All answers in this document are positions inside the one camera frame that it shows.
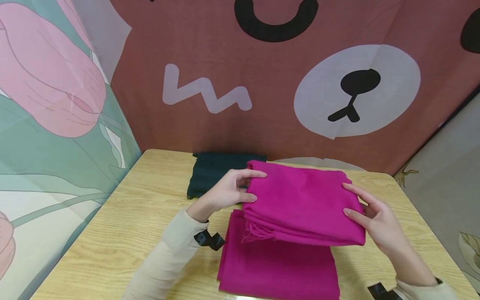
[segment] hand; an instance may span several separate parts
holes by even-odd
[[[343,187],[367,203],[364,205],[365,215],[347,208],[345,215],[367,230],[378,248],[390,259],[397,279],[417,287],[438,285],[431,270],[410,245],[392,209],[357,186],[344,183]]]
[[[195,201],[187,214],[199,221],[206,222],[212,213],[239,202],[255,202],[257,196],[246,193],[240,186],[248,186],[250,178],[265,178],[267,174],[257,170],[230,170],[205,195]]]
[[[364,205],[365,215],[347,208],[344,210],[345,215],[364,227],[383,253],[390,256],[396,252],[405,252],[411,249],[398,220],[386,203],[352,184],[344,183],[343,187],[367,203]]]

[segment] magenta scarf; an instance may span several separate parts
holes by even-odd
[[[252,178],[247,192],[257,196],[244,203],[245,240],[275,239],[319,246],[365,244],[365,229],[348,219],[344,208],[363,213],[358,198],[345,190],[351,183],[342,171],[292,168],[250,161],[249,168],[267,173]]]
[[[243,242],[241,210],[228,224],[217,279],[219,290],[279,300],[338,300],[340,290],[329,247],[281,240]]]

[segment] bear face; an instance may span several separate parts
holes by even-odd
[[[112,88],[142,150],[393,174],[480,80],[474,0],[110,1],[132,27]]]

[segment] cream sweater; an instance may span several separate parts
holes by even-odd
[[[163,233],[162,240],[133,275],[122,300],[162,300],[168,294],[185,264],[199,245],[193,236],[207,229],[181,210]],[[441,283],[433,288],[419,288],[397,280],[395,292],[404,300],[456,300],[450,287]]]

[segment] wood grain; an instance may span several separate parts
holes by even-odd
[[[146,151],[32,299],[119,299],[167,224],[191,203],[186,199],[186,191],[194,163],[195,158],[189,153]],[[453,287],[459,299],[478,298],[392,177],[344,171],[354,184],[391,205],[413,247],[434,274]],[[209,231],[225,236],[228,217],[234,208],[214,214]],[[380,281],[388,289],[395,285],[393,268],[370,237],[364,247],[334,248],[333,254],[341,299],[372,299],[368,286]],[[202,247],[186,266],[168,299],[249,299],[218,291],[220,256],[221,251]]]

